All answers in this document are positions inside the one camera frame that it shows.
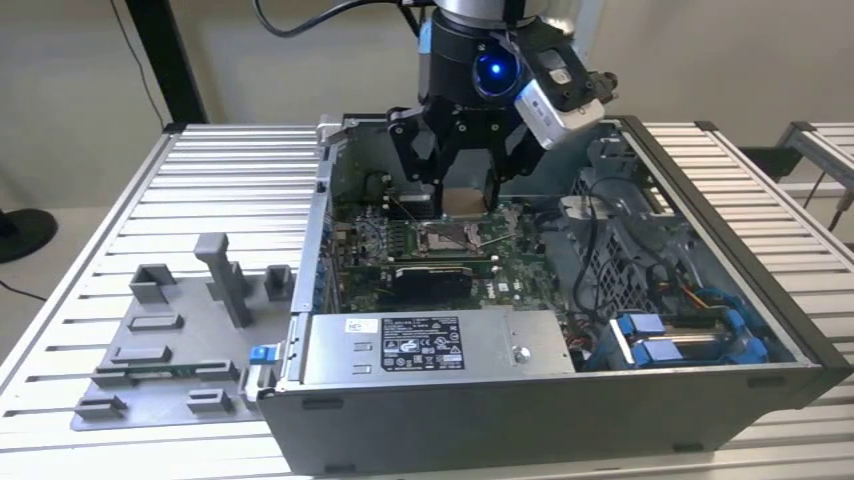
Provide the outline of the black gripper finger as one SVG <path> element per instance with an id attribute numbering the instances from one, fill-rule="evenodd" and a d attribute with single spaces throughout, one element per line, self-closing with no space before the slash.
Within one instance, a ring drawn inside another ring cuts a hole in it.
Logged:
<path id="1" fill-rule="evenodd" d="M 487 140 L 490 168 L 483 193 L 487 209 L 494 209 L 498 205 L 502 184 L 519 175 L 531 175 L 545 155 L 545 149 L 526 126 L 522 126 L 519 142 L 511 150 L 507 150 L 507 139 L 511 136 L 514 133 L 509 130 L 498 129 L 490 132 Z"/>
<path id="2" fill-rule="evenodd" d="M 431 217 L 439 218 L 443 214 L 444 171 L 436 136 L 424 122 L 423 108 L 392 107 L 387 112 L 387 131 L 404 176 L 428 192 Z"/>

